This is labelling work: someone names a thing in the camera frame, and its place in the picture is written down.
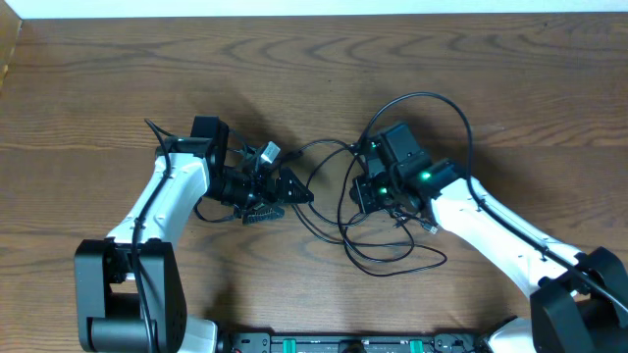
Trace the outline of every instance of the electrical wire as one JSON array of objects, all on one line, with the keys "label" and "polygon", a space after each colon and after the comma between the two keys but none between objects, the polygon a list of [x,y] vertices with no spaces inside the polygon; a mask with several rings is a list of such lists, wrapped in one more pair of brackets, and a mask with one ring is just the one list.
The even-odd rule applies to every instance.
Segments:
[{"label": "electrical wire", "polygon": [[[364,253],[362,253],[361,251],[359,251],[357,249],[356,244],[348,238],[348,236],[347,236],[348,227],[343,227],[341,225],[342,224],[342,221],[341,221],[341,208],[342,208],[342,200],[344,199],[344,194],[346,192],[346,182],[347,182],[347,180],[349,178],[351,170],[353,169],[353,165],[355,165],[355,161],[357,159],[359,159],[359,156],[355,155],[355,157],[353,157],[353,160],[351,161],[351,163],[349,164],[349,167],[346,170],[346,174],[344,175],[344,181],[342,182],[342,191],[340,192],[340,200],[339,200],[338,210],[337,210],[338,224],[340,225],[340,226],[338,226],[339,227],[339,231],[340,231],[340,236],[342,237],[342,242],[343,242],[343,246],[344,246],[344,252],[346,253],[346,256],[348,257],[349,261],[351,261],[351,263],[356,268],[358,268],[358,270],[360,270],[364,274],[372,276],[372,277],[392,277],[392,276],[398,276],[398,275],[412,274],[412,273],[417,273],[417,272],[421,272],[421,271],[425,271],[425,270],[430,270],[430,269],[433,269],[433,268],[436,268],[438,266],[443,265],[447,261],[447,255],[444,252],[442,252],[440,250],[437,250],[435,248],[432,248],[430,246],[415,244],[414,238],[412,237],[412,234],[410,233],[408,228],[403,223],[400,223],[400,226],[403,228],[405,233],[410,238],[410,249],[405,254],[403,254],[403,255],[401,255],[399,257],[396,257],[396,258],[392,258],[392,259],[376,259],[376,258],[367,256]],[[441,255],[443,257],[443,259],[441,261],[437,262],[437,263],[434,263],[434,264],[431,264],[431,265],[428,265],[428,266],[422,266],[422,267],[415,268],[415,269],[396,271],[396,272],[391,272],[391,273],[387,273],[387,274],[377,274],[377,273],[373,273],[373,272],[369,271],[368,269],[366,269],[362,264],[360,264],[353,257],[353,255],[351,255],[351,252],[353,252],[353,253],[357,254],[360,258],[365,259],[365,260],[370,261],[370,262],[374,262],[374,263],[392,263],[392,262],[397,262],[397,261],[403,260],[404,258],[409,256],[410,253],[412,252],[412,250],[414,250],[415,247],[420,247],[420,248],[423,248],[423,249],[435,252],[435,253]]]},{"label": "electrical wire", "polygon": [[228,215],[228,216],[224,216],[222,219],[218,219],[218,220],[208,220],[206,219],[201,213],[200,211],[198,211],[198,205],[200,205],[200,203],[203,201],[203,198],[199,198],[198,201],[196,201],[196,204],[194,205],[194,214],[196,215],[196,217],[198,217],[199,220],[203,221],[203,222],[208,222],[208,223],[224,223],[224,222],[230,222],[236,219],[236,216],[234,215]]},{"label": "electrical wire", "polygon": [[[324,139],[324,140],[317,140],[317,141],[313,141],[310,142],[304,146],[302,146],[301,148],[299,148],[298,150],[294,151],[294,152],[290,152],[288,154],[286,154],[284,156],[285,159],[289,159],[291,161],[300,158],[303,155],[303,151],[305,151],[306,149],[315,146],[315,145],[319,145],[319,144],[338,144],[341,146],[340,149],[336,150],[335,152],[331,153],[330,155],[328,155],[310,174],[307,182],[305,183],[305,187],[309,190],[309,185],[312,181],[312,178],[318,173],[318,171],[330,160],[332,159],[334,156],[338,155],[340,152],[342,151],[348,151],[350,153],[352,153],[352,147],[353,146],[349,146],[347,145],[345,142],[343,141],[339,141],[339,140],[335,140],[335,139]],[[363,171],[367,171],[366,166],[363,164],[363,161],[361,159],[359,159],[359,157],[355,157],[353,159],[353,161],[351,162],[351,165],[355,164],[355,162],[358,162],[360,164],[360,166],[362,167]],[[363,223],[364,221],[366,221],[366,219],[368,218],[369,215],[364,215],[361,213],[357,213],[355,214],[353,217],[351,217],[351,219],[349,220],[348,223],[344,224],[344,223],[339,223],[339,222],[334,222],[331,220],[328,220],[327,218],[325,218],[323,215],[321,215],[312,205],[312,203],[308,203],[309,208],[311,209],[311,211],[314,213],[315,216],[317,216],[319,219],[321,219],[323,222],[332,225],[332,226],[337,226],[337,227],[345,227],[345,228],[349,228],[349,227],[355,227],[358,226],[359,224]],[[425,248],[427,250],[430,251],[434,251],[436,253],[438,253],[439,255],[441,255],[443,257],[443,259],[441,261],[439,261],[436,264],[433,265],[429,265],[429,266],[425,266],[425,267],[421,267],[421,268],[417,268],[417,269],[411,269],[411,270],[406,270],[400,273],[393,273],[393,274],[383,274],[382,277],[387,277],[387,276],[395,276],[395,275],[400,275],[401,273],[411,273],[411,272],[418,272],[418,271],[423,271],[423,270],[428,270],[428,269],[432,269],[434,267],[440,266],[442,264],[444,264],[447,261],[447,257],[446,255],[436,249],[433,249],[431,247],[428,246],[424,246],[424,245],[417,245],[414,242],[414,238],[412,237],[411,233],[409,232],[409,230],[403,225],[403,223],[407,222],[409,219],[404,220],[403,222],[399,221],[399,217],[394,217],[397,220],[397,224],[400,225],[401,227],[404,228],[406,234],[408,235],[409,241],[401,241],[401,242],[392,242],[392,243],[381,243],[381,244],[373,244],[373,243],[361,243],[361,242],[354,242],[348,239],[334,239],[332,237],[330,237],[328,234],[325,234],[324,232],[322,232],[320,229],[318,229],[313,223],[312,221],[310,221],[307,216],[305,216],[305,214],[303,213],[303,211],[299,208],[298,205],[291,205],[292,209],[294,210],[294,213],[296,214],[297,218],[299,219],[299,221],[314,235],[316,236],[318,239],[329,243],[329,244],[333,244],[333,245],[344,245],[345,247],[347,246],[347,242],[349,243],[349,247],[352,249],[352,251],[355,251],[360,257],[362,257],[363,259],[367,260],[367,261],[371,261],[371,262],[376,262],[376,263],[391,263],[391,262],[396,262],[396,261],[400,261],[404,258],[406,258],[408,255],[410,255],[410,253],[414,250],[415,247],[421,247],[421,248]],[[396,258],[392,258],[392,259],[376,259],[376,258],[372,258],[369,257],[365,254],[363,254],[362,252],[360,252],[359,250],[357,250],[357,247],[369,247],[369,248],[374,248],[374,247],[401,247],[401,246],[407,246],[409,247],[409,249],[405,252],[405,254],[396,257]],[[367,274],[372,275],[372,276],[376,276],[378,277],[379,274],[373,274],[371,272],[369,272],[368,270],[364,269],[359,263],[357,263],[357,261],[355,261],[350,254],[348,254],[350,260],[362,271],[365,271]]]},{"label": "electrical wire", "polygon": [[[453,108],[453,110],[456,111],[456,113],[458,114],[462,122],[464,123],[464,127],[466,129],[466,134],[467,134],[467,165],[465,168],[464,178],[466,179],[466,184],[467,184],[467,188],[469,189],[469,193],[471,194],[471,197],[473,198],[473,200],[478,204],[478,207],[482,209],[483,211],[485,211],[487,215],[489,215],[493,220],[495,220],[500,226],[510,231],[516,237],[518,237],[519,239],[521,239],[522,241],[530,245],[533,249],[539,251],[541,255],[544,256],[544,258],[547,257],[550,260],[553,260],[558,265],[563,267],[567,272],[571,273],[577,279],[585,283],[592,291],[606,298],[607,300],[609,300],[610,302],[612,302],[613,304],[621,308],[624,312],[628,313],[628,306],[626,305],[626,303],[623,303],[621,300],[619,300],[618,296],[615,293],[613,293],[612,290],[609,290],[600,286],[594,279],[582,273],[575,266],[571,265],[571,263],[569,263],[567,260],[561,258],[558,254],[551,251],[546,245],[538,243],[535,239],[533,239],[532,237],[522,232],[519,228],[513,226],[512,224],[504,220],[500,215],[498,215],[493,210],[491,210],[491,208],[487,205],[485,199],[478,196],[475,189],[473,188],[472,177],[471,177],[471,172],[473,170],[473,132],[471,130],[471,125],[469,124],[469,120],[467,119],[465,114],[462,112],[462,110],[448,98],[442,96],[441,94],[433,93],[433,92],[412,92],[412,93],[408,93],[408,94],[405,94],[405,95],[402,95],[400,97],[393,99],[391,102],[389,102],[384,107],[382,107],[382,109],[380,109],[375,114],[375,116],[373,116],[369,124],[366,126],[366,128],[362,132],[359,143],[361,144],[365,141],[365,139],[368,137],[368,133],[371,127],[373,126],[373,124],[389,107],[412,97],[432,97],[432,98],[439,99],[447,103],[447,105],[449,105],[451,108]],[[340,203],[338,206],[339,222],[340,222],[341,200],[344,195],[344,189],[346,187],[346,180],[348,179],[348,175],[351,171],[352,166],[353,166],[353,163],[351,163],[351,165],[347,169],[346,176],[344,178],[344,185],[342,188],[343,192],[342,192],[342,195],[340,196]]]},{"label": "electrical wire", "polygon": [[139,212],[139,215],[134,220],[134,227],[133,227],[133,233],[132,233],[132,238],[131,238],[131,261],[132,261],[132,267],[133,267],[133,275],[135,276],[135,286],[137,287],[137,295],[139,296],[139,305],[140,305],[142,313],[144,314],[144,325],[146,328],[148,350],[149,352],[156,352],[157,345],[155,342],[155,337],[153,335],[153,329],[152,329],[152,324],[150,320],[150,312],[148,310],[148,303],[146,300],[146,292],[144,291],[143,280],[141,277],[141,264],[139,263],[139,255],[137,253],[137,242],[139,241],[141,230],[144,227],[144,221],[146,221],[146,214],[148,213],[152,203],[155,201],[155,198],[159,194],[159,191],[164,187],[164,185],[166,184],[166,181],[168,181],[168,178],[170,177],[170,174],[172,171],[172,165],[170,161],[170,155],[168,154],[168,150],[166,149],[164,140],[161,138],[161,135],[159,134],[160,132],[164,134],[168,134],[168,133],[165,132],[163,129],[157,127],[151,121],[149,120],[144,120],[144,121],[148,124],[150,129],[153,131],[153,133],[155,134],[155,136],[157,136],[157,139],[159,140],[159,146],[161,147],[161,151],[164,154],[164,159],[166,161],[166,168],[164,170],[164,173],[161,179],[159,180],[159,183],[157,183],[157,186],[155,187],[153,192],[151,192],[150,196],[148,197],[148,200],[146,200],[146,203],[144,204],[141,211]]}]

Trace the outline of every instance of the black cable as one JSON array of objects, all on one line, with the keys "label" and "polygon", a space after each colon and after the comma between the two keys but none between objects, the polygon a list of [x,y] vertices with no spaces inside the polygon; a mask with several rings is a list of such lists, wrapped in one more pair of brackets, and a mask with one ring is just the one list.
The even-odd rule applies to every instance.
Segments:
[{"label": "black cable", "polygon": [[[312,182],[312,178],[318,173],[318,171],[330,160],[332,159],[334,156],[336,156],[337,154],[339,154],[342,151],[349,151],[349,146],[347,146],[346,144],[344,144],[343,148],[336,150],[335,152],[333,152],[332,154],[330,154],[329,156],[327,156],[327,158],[325,158],[318,166],[316,166],[316,168],[312,171],[312,173],[310,173],[309,178],[307,179],[307,182],[305,183],[305,188],[307,188],[309,190],[310,188],[310,182]],[[310,210],[312,211],[312,213],[314,213],[314,215],[316,217],[318,217],[321,221],[325,222],[328,225],[331,226],[337,226],[338,223],[332,221],[332,220],[328,220],[326,217],[324,217],[321,213],[319,213],[313,205],[313,202],[308,202],[307,206],[310,208]],[[361,223],[363,223],[364,221],[366,221],[366,219],[369,217],[369,215],[364,215],[361,219],[359,219],[356,222],[353,221],[349,221],[347,224],[342,224],[343,227],[355,227],[360,225]]]},{"label": "black cable", "polygon": [[206,219],[201,213],[200,211],[198,211],[198,205],[200,205],[200,203],[203,201],[203,198],[199,198],[198,201],[196,201],[196,204],[194,205],[194,214],[196,215],[196,217],[203,221],[203,222],[208,222],[208,223],[224,223],[224,222],[230,222],[236,219],[236,216],[234,215],[228,215],[228,216],[224,216],[222,219],[218,219],[218,220],[208,220]]},{"label": "black cable", "polygon": [[[380,109],[380,111],[378,111],[375,114],[375,116],[373,116],[373,118],[369,122],[369,125],[367,125],[366,128],[364,129],[364,131],[362,132],[362,135],[360,136],[360,141],[359,142],[360,143],[364,142],[364,139],[366,137],[368,137],[369,130],[371,129],[371,127],[373,126],[375,121],[389,107],[393,106],[394,104],[396,104],[398,102],[401,102],[401,101],[403,101],[405,99],[412,98],[412,97],[432,97],[432,98],[439,99],[439,100],[447,103],[447,105],[449,105],[451,108],[453,108],[456,111],[456,113],[458,113],[458,116],[460,117],[460,119],[464,123],[464,127],[465,127],[466,132],[467,132],[467,166],[466,166],[466,169],[465,169],[465,176],[464,177],[466,179],[467,188],[469,189],[469,193],[471,194],[471,197],[473,198],[473,200],[478,204],[478,207],[480,209],[482,209],[483,211],[485,211],[500,226],[504,227],[506,230],[508,230],[511,233],[513,233],[516,237],[518,237],[519,239],[521,239],[522,241],[524,241],[528,245],[532,246],[533,249],[541,252],[541,254],[544,257],[547,257],[550,260],[555,261],[558,265],[562,266],[566,271],[570,272],[572,275],[577,277],[579,280],[583,281],[594,292],[596,292],[600,296],[608,299],[609,301],[611,301],[612,303],[614,303],[615,305],[620,307],[623,311],[628,313],[628,306],[625,303],[623,303],[621,300],[619,300],[618,297],[611,290],[603,288],[597,282],[595,282],[593,279],[591,279],[588,275],[585,275],[584,273],[582,273],[576,267],[571,265],[571,263],[569,263],[567,260],[561,258],[556,253],[554,253],[549,248],[547,248],[544,244],[539,244],[532,237],[526,235],[520,229],[518,229],[517,227],[514,227],[512,224],[510,224],[509,222],[504,220],[501,216],[499,216],[497,213],[495,213],[493,210],[491,210],[489,208],[489,206],[487,205],[485,199],[482,199],[482,198],[480,198],[478,196],[478,194],[475,192],[475,189],[473,188],[472,177],[471,177],[471,171],[473,169],[473,133],[472,133],[472,130],[471,130],[471,125],[469,124],[469,120],[464,115],[462,110],[455,103],[453,103],[451,100],[449,100],[448,98],[442,96],[441,94],[432,93],[432,92],[413,92],[413,93],[408,93],[408,94],[402,95],[400,97],[397,97],[397,98],[393,99],[391,102],[389,102],[387,105],[385,105],[382,109]],[[344,186],[346,186],[346,179],[348,178],[348,175],[349,175],[349,172],[350,172],[350,170],[352,168],[352,165],[353,165],[353,163],[349,166],[349,169],[347,170],[346,177],[344,179]],[[339,222],[340,222],[340,204],[339,204],[339,207],[338,207],[338,219],[339,219]]]},{"label": "black cable", "polygon": [[155,127],[155,129],[156,129],[157,131],[159,131],[159,132],[161,132],[161,133],[165,134],[166,136],[173,136],[171,133],[169,133],[169,132],[165,131],[164,129],[162,129],[162,128],[158,127],[158,126],[156,126],[154,123],[152,123],[152,122],[150,122],[150,123],[151,123],[151,124],[153,124],[153,126]]},{"label": "black cable", "polygon": [[137,295],[139,296],[139,305],[140,305],[141,311],[144,314],[144,325],[146,327],[148,350],[149,352],[156,352],[157,347],[156,347],[155,338],[153,335],[153,329],[152,329],[152,324],[150,320],[150,312],[148,310],[148,303],[146,301],[146,292],[144,291],[144,285],[141,278],[141,265],[139,263],[139,256],[137,254],[137,242],[139,241],[141,230],[144,227],[146,214],[148,213],[152,203],[155,201],[157,194],[159,194],[159,191],[164,187],[164,184],[166,184],[166,181],[168,181],[168,178],[170,177],[170,174],[172,171],[172,165],[170,162],[170,155],[168,154],[166,145],[164,144],[164,140],[161,138],[161,135],[159,134],[159,132],[162,132],[164,134],[167,134],[167,132],[157,127],[149,120],[144,120],[144,121],[152,129],[153,133],[155,134],[155,136],[157,136],[157,139],[159,140],[159,145],[164,154],[164,159],[166,160],[166,169],[164,170],[164,173],[162,175],[162,178],[159,180],[159,183],[157,184],[153,192],[151,192],[150,196],[148,197],[148,200],[146,200],[146,203],[144,204],[141,211],[139,212],[139,215],[134,220],[134,227],[133,227],[133,233],[132,233],[132,238],[131,238],[131,261],[132,261],[132,266],[133,266],[133,275],[135,276],[135,286],[137,287]]},{"label": "black cable", "polygon": [[[344,175],[344,181],[342,182],[342,191],[340,192],[340,200],[338,203],[338,211],[337,211],[337,217],[338,217],[338,224],[341,225],[342,221],[341,221],[341,208],[342,208],[342,200],[344,199],[344,194],[346,192],[346,182],[349,178],[349,175],[351,173],[351,169],[353,169],[353,165],[355,165],[355,161],[358,159],[359,157],[356,155],[355,157],[353,157],[353,160],[351,161],[351,163],[349,164],[349,167],[346,170],[346,174]],[[357,247],[355,246],[355,243],[353,243],[348,236],[346,235],[346,233],[348,232],[348,227],[343,227],[343,226],[339,226],[339,231],[340,231],[340,235],[342,236],[342,240],[343,240],[343,245],[344,245],[344,252],[346,253],[346,256],[349,258],[349,261],[351,261],[351,263],[353,263],[353,265],[358,268],[358,270],[362,271],[363,273],[365,273],[366,275],[369,276],[373,276],[373,277],[392,277],[392,276],[398,276],[398,275],[404,275],[404,274],[411,274],[411,273],[416,273],[416,272],[420,272],[420,271],[425,271],[425,270],[430,270],[433,268],[436,268],[438,266],[441,266],[442,264],[444,264],[447,261],[447,255],[445,255],[444,252],[437,250],[435,248],[426,246],[426,245],[416,245],[414,243],[414,238],[412,237],[412,234],[410,233],[410,231],[408,230],[407,227],[405,227],[404,224],[401,224],[401,227],[403,228],[403,230],[406,232],[406,234],[408,235],[408,237],[411,239],[411,247],[410,250],[407,251],[405,254],[403,254],[402,256],[399,256],[397,258],[393,258],[393,259],[376,259],[376,258],[372,258],[369,256],[366,256],[365,254],[363,254],[362,252],[360,252]],[[376,263],[391,263],[391,262],[396,262],[396,261],[400,261],[402,259],[404,259],[405,257],[407,257],[412,250],[414,249],[414,247],[420,247],[426,250],[430,250],[432,252],[435,252],[439,255],[441,255],[443,257],[443,259],[441,261],[439,261],[438,263],[432,264],[432,265],[428,265],[428,266],[422,266],[416,269],[410,269],[410,270],[403,270],[403,271],[396,271],[396,272],[392,272],[392,273],[387,273],[387,274],[376,274],[373,273],[369,270],[367,270],[365,267],[363,267],[352,255],[350,251],[353,251],[354,253],[356,253],[358,256],[360,256],[363,259],[366,259],[368,261],[371,262],[376,262]]]},{"label": "black cable", "polygon": [[[313,223],[312,221],[310,221],[305,214],[303,214],[303,211],[298,207],[298,205],[290,205],[292,207],[292,209],[294,210],[294,212],[296,213],[296,217],[301,221],[301,223],[312,233],[314,234],[314,236],[316,236],[317,238],[321,239],[322,241],[329,243],[329,244],[333,244],[333,245],[343,245],[344,242],[341,239],[334,239],[332,237],[330,237],[328,234],[322,232],[320,229],[318,229]],[[357,213],[355,215],[353,215],[353,217],[351,217],[351,219],[349,220],[349,222],[351,223],[353,220],[355,220],[358,216],[362,215],[361,213]],[[360,246],[360,247],[398,247],[398,246],[410,246],[411,243],[407,242],[407,241],[398,241],[398,242],[392,242],[392,243],[382,243],[382,244],[372,244],[372,243],[362,243],[362,242],[353,242],[354,246]]]}]

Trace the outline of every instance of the wooden table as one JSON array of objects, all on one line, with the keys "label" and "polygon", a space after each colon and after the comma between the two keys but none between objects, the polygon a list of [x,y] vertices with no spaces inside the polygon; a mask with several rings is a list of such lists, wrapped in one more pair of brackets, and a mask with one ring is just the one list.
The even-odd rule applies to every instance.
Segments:
[{"label": "wooden table", "polygon": [[[150,177],[157,142],[144,119],[186,134],[194,115],[219,115],[249,143],[288,151],[354,141],[395,96],[439,92],[469,116],[475,175],[497,199],[627,261],[627,24],[605,14],[26,22],[0,98],[0,350],[79,350],[73,255],[126,215]],[[401,120],[435,156],[463,158],[449,107],[404,103],[381,126]],[[331,150],[293,167],[305,177]],[[326,215],[348,161],[312,186]],[[208,201],[202,211],[230,210]],[[320,332],[481,329],[528,315],[514,284],[464,241],[413,231],[449,262],[379,279],[290,212],[254,227],[190,217],[177,250],[188,311]],[[385,219],[353,234],[403,237]],[[416,254],[394,268],[436,259]]]}]

